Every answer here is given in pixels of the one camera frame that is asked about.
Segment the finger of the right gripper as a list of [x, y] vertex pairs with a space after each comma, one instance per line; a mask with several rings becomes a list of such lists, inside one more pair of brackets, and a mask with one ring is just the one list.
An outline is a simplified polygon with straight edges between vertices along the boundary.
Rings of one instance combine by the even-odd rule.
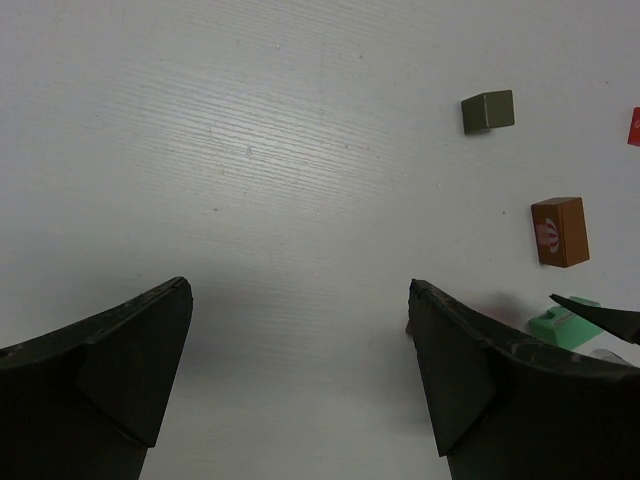
[[639, 312], [586, 305], [557, 294], [552, 294], [550, 298], [558, 305], [607, 331], [611, 335], [627, 343], [639, 344]]

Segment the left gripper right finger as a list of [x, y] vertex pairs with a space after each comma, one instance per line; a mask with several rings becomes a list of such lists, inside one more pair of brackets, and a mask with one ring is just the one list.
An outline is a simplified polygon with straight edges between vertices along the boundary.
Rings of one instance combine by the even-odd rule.
[[409, 322], [455, 479], [635, 479], [639, 371], [544, 343], [413, 280]]

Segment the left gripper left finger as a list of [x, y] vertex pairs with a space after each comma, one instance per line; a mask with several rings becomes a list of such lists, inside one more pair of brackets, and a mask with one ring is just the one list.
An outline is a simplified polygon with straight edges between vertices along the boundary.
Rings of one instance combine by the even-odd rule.
[[137, 479], [158, 440], [193, 311], [170, 279], [1, 351], [4, 479]]

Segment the green notched block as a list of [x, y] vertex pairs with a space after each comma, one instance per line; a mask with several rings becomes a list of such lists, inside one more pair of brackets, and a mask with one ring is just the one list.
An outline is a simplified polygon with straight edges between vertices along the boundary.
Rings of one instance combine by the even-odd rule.
[[538, 340], [565, 350], [575, 350], [604, 332], [584, 318], [556, 305], [531, 318], [527, 332]]

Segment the red rectangular block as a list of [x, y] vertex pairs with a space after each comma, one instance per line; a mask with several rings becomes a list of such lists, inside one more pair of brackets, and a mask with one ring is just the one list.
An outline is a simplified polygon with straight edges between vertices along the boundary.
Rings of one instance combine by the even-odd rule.
[[627, 143], [640, 146], [640, 107], [633, 109]]

